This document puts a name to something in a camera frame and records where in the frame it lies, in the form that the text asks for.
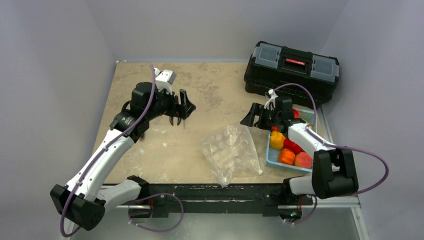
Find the red apple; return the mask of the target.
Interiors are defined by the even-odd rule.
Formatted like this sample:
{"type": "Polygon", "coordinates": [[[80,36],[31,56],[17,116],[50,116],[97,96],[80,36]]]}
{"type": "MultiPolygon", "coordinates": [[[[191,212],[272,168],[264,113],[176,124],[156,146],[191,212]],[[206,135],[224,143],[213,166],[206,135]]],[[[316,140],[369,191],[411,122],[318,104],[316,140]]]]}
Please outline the red apple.
{"type": "Polygon", "coordinates": [[[294,118],[295,118],[295,119],[299,119],[299,118],[300,118],[300,114],[299,114],[299,112],[298,112],[295,108],[293,108],[293,109],[292,109],[292,111],[293,111],[293,116],[294,116],[294,118]]]}

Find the red bell pepper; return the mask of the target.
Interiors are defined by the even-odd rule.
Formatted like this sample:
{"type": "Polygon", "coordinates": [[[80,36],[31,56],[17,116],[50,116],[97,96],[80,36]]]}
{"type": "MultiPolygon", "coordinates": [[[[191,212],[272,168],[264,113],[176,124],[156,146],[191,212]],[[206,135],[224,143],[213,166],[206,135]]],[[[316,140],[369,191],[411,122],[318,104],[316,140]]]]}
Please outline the red bell pepper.
{"type": "Polygon", "coordinates": [[[304,150],[298,144],[288,138],[283,141],[283,146],[284,148],[291,150],[295,155],[304,152],[304,150]]]}

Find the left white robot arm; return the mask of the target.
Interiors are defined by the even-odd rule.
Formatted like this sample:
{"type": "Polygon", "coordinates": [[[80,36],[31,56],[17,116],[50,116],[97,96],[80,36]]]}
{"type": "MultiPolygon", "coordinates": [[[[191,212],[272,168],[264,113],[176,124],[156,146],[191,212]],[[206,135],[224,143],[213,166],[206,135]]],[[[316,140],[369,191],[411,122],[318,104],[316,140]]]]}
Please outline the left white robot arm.
{"type": "Polygon", "coordinates": [[[176,95],[173,91],[154,82],[140,82],[132,90],[114,117],[103,142],[82,169],[65,185],[55,185],[50,196],[60,214],[60,232],[68,238],[66,221],[75,228],[87,231],[95,228],[105,213],[127,202],[138,205],[153,203],[149,183],[135,175],[107,190],[101,190],[107,176],[124,154],[143,138],[150,121],[160,116],[179,122],[186,120],[196,106],[184,89],[176,95]]]}

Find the orange mini pumpkin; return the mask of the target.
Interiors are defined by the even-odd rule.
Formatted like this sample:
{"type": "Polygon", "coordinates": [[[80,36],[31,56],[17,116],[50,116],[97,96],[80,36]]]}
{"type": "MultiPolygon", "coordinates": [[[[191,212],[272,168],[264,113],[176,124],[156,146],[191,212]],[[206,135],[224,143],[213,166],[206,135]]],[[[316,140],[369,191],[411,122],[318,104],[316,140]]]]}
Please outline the orange mini pumpkin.
{"type": "Polygon", "coordinates": [[[278,162],[286,165],[293,165],[296,155],[289,149],[284,148],[278,154],[278,162]]]}

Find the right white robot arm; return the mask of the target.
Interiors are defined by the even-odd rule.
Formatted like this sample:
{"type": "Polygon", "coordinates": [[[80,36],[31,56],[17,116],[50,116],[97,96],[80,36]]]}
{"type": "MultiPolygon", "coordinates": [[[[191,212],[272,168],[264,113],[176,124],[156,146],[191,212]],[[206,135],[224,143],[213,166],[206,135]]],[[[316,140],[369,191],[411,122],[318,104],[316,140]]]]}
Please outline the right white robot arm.
{"type": "Polygon", "coordinates": [[[283,181],[280,196],[284,202],[292,204],[300,195],[327,199],[353,195],[358,191],[352,151],[330,146],[305,121],[296,118],[290,97],[276,97],[266,104],[253,103],[240,124],[267,131],[276,128],[312,158],[311,175],[283,181]]]}

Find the black toolbox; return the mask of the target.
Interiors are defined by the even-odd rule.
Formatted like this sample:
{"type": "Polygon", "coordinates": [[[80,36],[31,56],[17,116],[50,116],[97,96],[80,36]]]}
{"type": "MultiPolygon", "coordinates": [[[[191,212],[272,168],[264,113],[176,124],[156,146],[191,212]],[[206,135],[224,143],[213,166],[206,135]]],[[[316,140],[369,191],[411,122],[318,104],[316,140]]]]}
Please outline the black toolbox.
{"type": "Polygon", "coordinates": [[[264,96],[274,89],[278,96],[289,96],[296,105],[319,108],[332,99],[339,72],[336,57],[259,41],[243,79],[248,93],[264,96]]]}

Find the yellow bell pepper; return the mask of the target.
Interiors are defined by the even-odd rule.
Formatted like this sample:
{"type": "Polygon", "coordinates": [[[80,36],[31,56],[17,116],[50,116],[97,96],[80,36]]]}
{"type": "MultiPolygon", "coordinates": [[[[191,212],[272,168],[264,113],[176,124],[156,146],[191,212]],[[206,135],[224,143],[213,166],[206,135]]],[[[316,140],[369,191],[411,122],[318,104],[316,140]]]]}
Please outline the yellow bell pepper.
{"type": "Polygon", "coordinates": [[[269,147],[275,150],[282,150],[286,137],[279,131],[272,131],[269,136],[269,147]]]}

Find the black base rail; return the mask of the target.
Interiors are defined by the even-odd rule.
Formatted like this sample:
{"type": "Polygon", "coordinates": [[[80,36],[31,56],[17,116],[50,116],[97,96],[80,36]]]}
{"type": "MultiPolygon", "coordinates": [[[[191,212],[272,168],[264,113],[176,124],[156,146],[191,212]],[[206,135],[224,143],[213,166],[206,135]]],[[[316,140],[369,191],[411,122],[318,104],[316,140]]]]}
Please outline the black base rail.
{"type": "Polygon", "coordinates": [[[149,184],[136,200],[124,203],[144,210],[142,217],[166,218],[170,213],[260,214],[264,217],[299,219],[302,207],[313,200],[291,195],[282,183],[149,184]]]}

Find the peach fruit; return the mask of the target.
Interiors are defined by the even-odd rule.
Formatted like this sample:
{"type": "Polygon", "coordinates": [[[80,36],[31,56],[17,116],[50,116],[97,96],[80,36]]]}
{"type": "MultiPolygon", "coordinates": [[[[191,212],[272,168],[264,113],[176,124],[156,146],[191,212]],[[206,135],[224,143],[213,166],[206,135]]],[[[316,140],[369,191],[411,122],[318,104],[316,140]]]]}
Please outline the peach fruit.
{"type": "Polygon", "coordinates": [[[300,152],[295,156],[293,165],[299,168],[311,169],[313,159],[306,152],[300,152]]]}

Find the light blue plastic basket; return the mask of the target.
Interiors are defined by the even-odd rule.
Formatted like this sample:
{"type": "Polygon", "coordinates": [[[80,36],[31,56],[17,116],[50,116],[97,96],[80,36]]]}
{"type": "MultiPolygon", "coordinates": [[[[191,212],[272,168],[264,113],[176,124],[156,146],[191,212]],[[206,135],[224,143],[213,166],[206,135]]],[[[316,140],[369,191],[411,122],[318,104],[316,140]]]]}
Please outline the light blue plastic basket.
{"type": "Polygon", "coordinates": [[[265,165],[308,174],[312,172],[313,160],[300,146],[274,127],[268,134],[265,165]]]}

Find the clear zip top bag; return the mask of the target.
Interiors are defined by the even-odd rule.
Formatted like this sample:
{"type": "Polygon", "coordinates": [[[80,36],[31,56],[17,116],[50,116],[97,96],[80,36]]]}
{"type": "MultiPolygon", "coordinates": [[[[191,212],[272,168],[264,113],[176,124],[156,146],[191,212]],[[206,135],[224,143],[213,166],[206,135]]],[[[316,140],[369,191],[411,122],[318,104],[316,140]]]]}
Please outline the clear zip top bag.
{"type": "Polygon", "coordinates": [[[261,176],[258,153],[247,126],[226,125],[199,142],[216,182],[227,187],[235,176],[261,176]]]}

